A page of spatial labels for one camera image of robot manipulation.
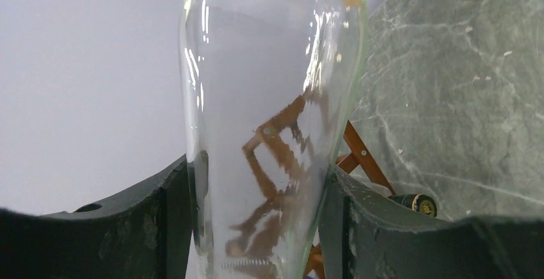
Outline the clear whisky bottle black label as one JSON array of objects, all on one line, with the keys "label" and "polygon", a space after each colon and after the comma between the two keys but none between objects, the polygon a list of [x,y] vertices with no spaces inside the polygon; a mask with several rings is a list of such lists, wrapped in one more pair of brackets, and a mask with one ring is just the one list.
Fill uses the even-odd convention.
[{"label": "clear whisky bottle black label", "polygon": [[431,217],[436,217],[438,208],[434,199],[426,194],[403,194],[388,197],[391,201],[398,203],[415,212],[421,212]]}]

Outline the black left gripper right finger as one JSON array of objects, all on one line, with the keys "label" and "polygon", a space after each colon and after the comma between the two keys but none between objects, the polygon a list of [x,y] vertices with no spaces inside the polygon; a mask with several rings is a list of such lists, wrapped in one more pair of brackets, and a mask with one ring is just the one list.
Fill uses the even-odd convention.
[{"label": "black left gripper right finger", "polygon": [[319,239],[327,278],[542,278],[543,220],[443,221],[372,191],[340,168],[326,182]]}]

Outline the clear glass jar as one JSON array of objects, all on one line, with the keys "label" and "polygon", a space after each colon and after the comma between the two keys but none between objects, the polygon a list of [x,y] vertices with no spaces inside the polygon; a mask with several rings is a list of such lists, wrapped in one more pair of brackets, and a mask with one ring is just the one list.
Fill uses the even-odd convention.
[{"label": "clear glass jar", "polygon": [[366,0],[183,0],[199,278],[303,276],[366,20]]}]

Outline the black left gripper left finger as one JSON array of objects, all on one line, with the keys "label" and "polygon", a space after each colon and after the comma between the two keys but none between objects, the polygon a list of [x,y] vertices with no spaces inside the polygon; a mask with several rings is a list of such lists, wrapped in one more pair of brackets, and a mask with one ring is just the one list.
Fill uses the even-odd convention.
[{"label": "black left gripper left finger", "polygon": [[187,161],[75,212],[1,210],[2,278],[184,278],[191,241]]}]

